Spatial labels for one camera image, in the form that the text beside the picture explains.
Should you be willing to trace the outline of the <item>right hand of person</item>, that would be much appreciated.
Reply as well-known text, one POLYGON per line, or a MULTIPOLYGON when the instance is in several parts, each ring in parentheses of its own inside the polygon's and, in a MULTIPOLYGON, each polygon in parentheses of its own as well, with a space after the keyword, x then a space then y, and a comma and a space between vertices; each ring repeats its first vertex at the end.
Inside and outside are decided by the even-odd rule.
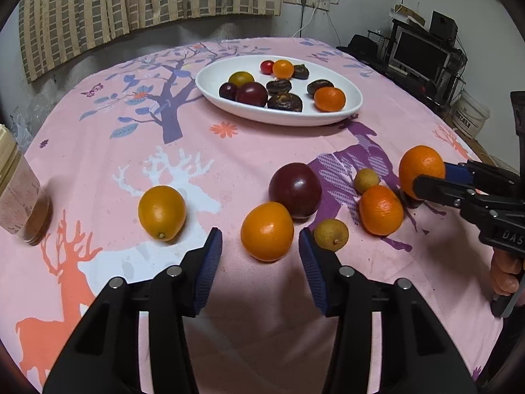
POLYGON ((495 249, 491 267, 490 283, 497 295, 509 296, 518 292, 518 275, 522 270, 520 259, 508 252, 495 249))

